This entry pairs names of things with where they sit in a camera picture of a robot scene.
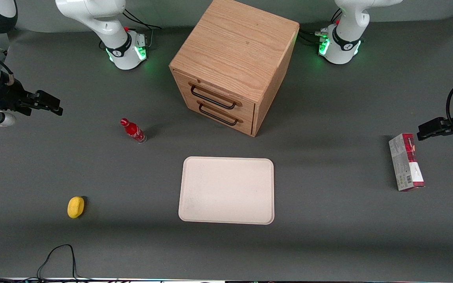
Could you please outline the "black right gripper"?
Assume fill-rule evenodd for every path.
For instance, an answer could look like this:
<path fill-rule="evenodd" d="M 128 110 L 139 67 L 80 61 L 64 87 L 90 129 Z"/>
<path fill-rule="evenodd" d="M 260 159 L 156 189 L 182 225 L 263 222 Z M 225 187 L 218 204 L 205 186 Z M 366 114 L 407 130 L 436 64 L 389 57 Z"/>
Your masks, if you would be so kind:
<path fill-rule="evenodd" d="M 12 85 L 7 85 L 6 82 L 6 78 L 0 78 L 0 110 L 14 111 L 25 116 L 31 116 L 32 109 L 63 115 L 58 98 L 41 90 L 35 93 L 26 91 L 18 80 Z"/>

